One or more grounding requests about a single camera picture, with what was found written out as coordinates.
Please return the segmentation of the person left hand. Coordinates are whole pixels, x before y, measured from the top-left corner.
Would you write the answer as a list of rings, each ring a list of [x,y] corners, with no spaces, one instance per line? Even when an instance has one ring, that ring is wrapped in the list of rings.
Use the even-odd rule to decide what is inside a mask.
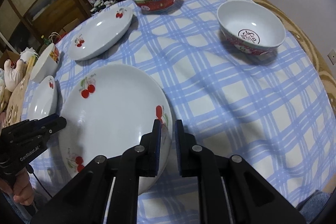
[[[29,206],[34,201],[34,190],[30,183],[30,176],[25,168],[16,175],[14,186],[9,186],[5,180],[0,179],[0,187],[6,194],[12,195],[16,203]]]

